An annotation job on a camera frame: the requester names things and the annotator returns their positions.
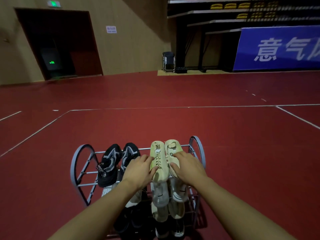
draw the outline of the shoe rack frame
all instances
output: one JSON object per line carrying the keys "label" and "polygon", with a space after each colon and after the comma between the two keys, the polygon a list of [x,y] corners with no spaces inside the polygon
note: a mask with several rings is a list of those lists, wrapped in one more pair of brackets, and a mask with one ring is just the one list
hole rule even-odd
{"label": "shoe rack frame", "polygon": [[[181,146],[188,147],[189,153],[193,154],[197,159],[199,159],[200,162],[202,163],[203,167],[206,168],[205,152],[203,150],[202,143],[197,136],[191,136],[189,139],[189,144],[181,145]],[[80,174],[77,176],[76,167],[77,167],[78,158],[79,158],[82,150],[84,150],[84,149],[89,149],[90,155],[89,155],[85,165],[83,166]],[[149,148],[139,148],[140,151],[149,150],[149,149],[150,149],[150,147]],[[82,198],[82,200],[84,201],[86,206],[90,205],[91,197],[94,194],[94,190],[95,190],[96,186],[98,185],[98,171],[86,172],[86,170],[87,170],[88,165],[90,164],[91,161],[94,161],[95,166],[98,165],[97,154],[100,154],[100,153],[105,153],[105,151],[95,152],[91,145],[84,144],[84,145],[81,145],[78,147],[78,149],[75,151],[75,153],[72,157],[71,167],[70,167],[71,182],[74,185],[74,187],[77,189],[77,191],[79,192],[79,195]],[[81,184],[82,177],[85,174],[96,174],[97,176],[96,176],[95,181],[93,183]],[[91,188],[89,196],[86,197],[81,188],[82,187],[89,187],[89,186],[92,186],[92,188]],[[188,187],[188,188],[189,188],[188,202],[189,202],[190,208],[192,210],[187,211],[185,214],[192,214],[192,224],[185,225],[185,227],[193,227],[194,228],[197,223],[197,217],[198,217],[199,205],[200,205],[200,195],[197,192],[193,192],[193,189],[191,187]],[[118,236],[117,234],[108,235],[108,237],[117,237],[117,236]]]}

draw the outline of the green exit sign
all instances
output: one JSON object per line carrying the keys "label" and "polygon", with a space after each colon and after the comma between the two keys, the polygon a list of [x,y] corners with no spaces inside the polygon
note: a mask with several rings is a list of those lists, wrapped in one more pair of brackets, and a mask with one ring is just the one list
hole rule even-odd
{"label": "green exit sign", "polygon": [[48,4],[48,7],[53,7],[53,8],[60,8],[61,7],[60,2],[58,2],[58,1],[49,0],[47,2],[47,4]]}

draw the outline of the dark doorway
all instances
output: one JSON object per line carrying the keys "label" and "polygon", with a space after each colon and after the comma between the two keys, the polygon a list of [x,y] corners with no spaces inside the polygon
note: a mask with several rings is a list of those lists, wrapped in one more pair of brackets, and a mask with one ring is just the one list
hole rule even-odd
{"label": "dark doorway", "polygon": [[46,80],[103,74],[89,12],[16,8],[16,13]]}

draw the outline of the red floor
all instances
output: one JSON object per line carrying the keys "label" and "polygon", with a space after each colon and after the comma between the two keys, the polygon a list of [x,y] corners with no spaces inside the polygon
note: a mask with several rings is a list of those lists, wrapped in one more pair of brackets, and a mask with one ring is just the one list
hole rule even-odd
{"label": "red floor", "polygon": [[[217,183],[296,238],[319,239],[320,130],[263,106],[320,104],[319,74],[143,72],[1,87],[7,103],[0,104],[0,119],[22,112],[0,121],[0,238],[46,239],[84,209],[70,181],[79,145],[102,151],[129,141],[139,147],[172,138],[187,144],[196,135],[206,172]],[[282,108],[320,126],[320,105]],[[74,109],[99,110],[66,113]],[[93,200],[100,194],[98,188]],[[197,230],[201,237],[230,239],[202,207],[208,226]]]}

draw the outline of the blue banner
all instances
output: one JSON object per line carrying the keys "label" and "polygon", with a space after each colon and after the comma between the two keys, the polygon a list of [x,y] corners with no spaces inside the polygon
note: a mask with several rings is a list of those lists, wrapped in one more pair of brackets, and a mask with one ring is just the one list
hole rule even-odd
{"label": "blue banner", "polygon": [[320,25],[243,28],[233,70],[320,68]]}

